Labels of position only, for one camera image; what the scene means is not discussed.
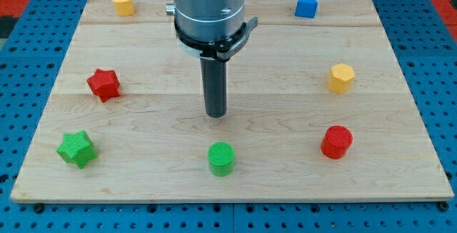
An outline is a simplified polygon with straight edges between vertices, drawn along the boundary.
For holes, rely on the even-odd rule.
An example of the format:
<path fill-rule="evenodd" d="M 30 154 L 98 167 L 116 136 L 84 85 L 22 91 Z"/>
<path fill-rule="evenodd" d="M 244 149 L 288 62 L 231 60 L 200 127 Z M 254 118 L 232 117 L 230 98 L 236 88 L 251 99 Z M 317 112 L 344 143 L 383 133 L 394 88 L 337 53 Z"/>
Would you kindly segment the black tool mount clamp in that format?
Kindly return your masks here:
<path fill-rule="evenodd" d="M 243 22 L 238 31 L 225 39 L 220 41 L 200 41 L 185 35 L 177 22 L 174 21 L 176 38 L 179 40 L 182 49 L 192 56 L 210 61 L 228 61 L 245 47 L 251 32 L 257 26 L 258 17 L 255 16 L 248 22 Z"/>

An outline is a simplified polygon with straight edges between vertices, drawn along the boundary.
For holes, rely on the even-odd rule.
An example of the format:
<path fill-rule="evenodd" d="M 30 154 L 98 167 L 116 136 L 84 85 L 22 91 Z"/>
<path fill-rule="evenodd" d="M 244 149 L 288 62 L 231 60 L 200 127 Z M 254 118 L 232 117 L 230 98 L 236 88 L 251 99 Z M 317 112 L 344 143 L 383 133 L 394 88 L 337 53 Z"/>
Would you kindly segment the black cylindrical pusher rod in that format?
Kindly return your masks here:
<path fill-rule="evenodd" d="M 200 58 L 206 114 L 220 118 L 226 114 L 226 63 Z"/>

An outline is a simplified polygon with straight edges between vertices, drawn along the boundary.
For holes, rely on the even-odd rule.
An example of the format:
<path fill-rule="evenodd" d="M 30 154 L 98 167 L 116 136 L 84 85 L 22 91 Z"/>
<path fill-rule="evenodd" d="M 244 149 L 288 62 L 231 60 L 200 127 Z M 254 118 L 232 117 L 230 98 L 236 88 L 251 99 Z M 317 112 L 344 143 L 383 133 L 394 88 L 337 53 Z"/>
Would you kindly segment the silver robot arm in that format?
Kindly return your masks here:
<path fill-rule="evenodd" d="M 212 118 L 226 114 L 226 63 L 258 26 L 256 16 L 245 21 L 244 8 L 245 0 L 174 0 L 166 5 L 183 50 L 200 59 L 205 109 Z"/>

